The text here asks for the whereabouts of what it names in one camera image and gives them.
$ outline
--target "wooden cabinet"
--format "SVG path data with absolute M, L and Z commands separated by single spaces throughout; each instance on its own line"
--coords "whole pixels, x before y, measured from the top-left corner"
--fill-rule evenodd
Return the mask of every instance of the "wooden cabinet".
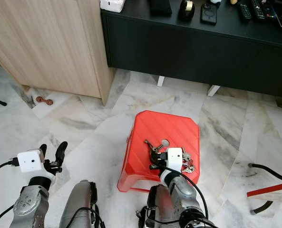
M 105 103 L 113 71 L 99 0 L 0 0 L 0 63 L 22 85 Z

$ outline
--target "red object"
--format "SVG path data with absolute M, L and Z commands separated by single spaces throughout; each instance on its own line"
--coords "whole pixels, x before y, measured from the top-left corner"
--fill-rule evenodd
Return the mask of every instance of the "red object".
M 246 195 L 247 195 L 247 197 L 251 197 L 251 196 L 261 195 L 261 194 L 265 194 L 265 193 L 268 193 L 268 192 L 279 191 L 279 190 L 282 190 L 282 184 L 278 184 L 278 185 L 274 185 L 274 186 L 271 186 L 271 187 L 258 189 L 258 190 L 254 190 L 254 191 L 249 191 L 249 192 L 246 193 Z
M 162 144 L 163 139 L 170 142 L 168 147 L 184 147 L 191 155 L 194 164 L 192 173 L 184 172 L 194 183 L 200 176 L 200 132 L 198 125 L 187 117 L 144 111 L 136 115 L 135 123 L 127 140 L 121 176 L 117 188 L 122 192 L 137 190 L 149 192 L 146 189 L 133 188 L 137 180 L 160 182 L 159 170 L 150 170 L 149 147 L 144 142 L 147 139 L 153 146 Z
M 53 105 L 53 101 L 51 99 L 45 100 L 44 98 L 42 98 L 41 96 L 36 97 L 36 101 L 38 103 L 41 102 L 46 102 L 47 105 Z

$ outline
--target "metal key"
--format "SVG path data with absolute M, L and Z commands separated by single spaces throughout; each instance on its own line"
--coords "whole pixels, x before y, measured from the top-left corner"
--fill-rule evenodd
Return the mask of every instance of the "metal key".
M 182 147 L 182 150 L 183 150 L 183 153 L 182 153 L 182 157 L 183 157 L 183 160 L 189 162 L 189 161 L 193 161 L 190 154 L 189 153 L 186 153 L 185 151 L 185 148 Z
M 193 166 L 187 167 L 186 169 L 182 170 L 182 172 L 187 172 L 187 173 L 192 173 L 193 171 L 194 171 Z

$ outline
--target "black cabinet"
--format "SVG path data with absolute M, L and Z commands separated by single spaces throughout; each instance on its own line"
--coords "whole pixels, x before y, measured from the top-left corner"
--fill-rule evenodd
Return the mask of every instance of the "black cabinet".
M 171 17 L 150 15 L 146 0 L 127 0 L 121 13 L 103 10 L 109 66 L 282 96 L 282 30 L 242 23 L 225 2 L 216 26 L 202 24 L 203 2 L 191 22 L 178 20 L 179 0 L 170 0 Z
M 239 77 L 251 91 L 282 96 L 282 48 L 266 45 Z

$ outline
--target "cabinet top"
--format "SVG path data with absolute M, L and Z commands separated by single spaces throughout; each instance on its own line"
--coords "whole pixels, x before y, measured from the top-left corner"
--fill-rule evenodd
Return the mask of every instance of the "cabinet top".
M 191 21 L 178 19 L 181 0 L 169 0 L 172 15 L 157 16 L 150 14 L 149 0 L 126 0 L 121 13 L 102 10 L 102 15 L 130 20 L 142 20 L 152 24 L 187 29 L 194 32 L 238 38 L 246 41 L 282 47 L 282 29 L 278 22 L 257 22 L 255 17 L 248 23 L 241 21 L 237 5 L 231 5 L 229 0 L 223 0 L 217 10 L 217 24 L 215 26 L 200 22 L 201 5 L 206 0 L 194 0 L 195 13 Z

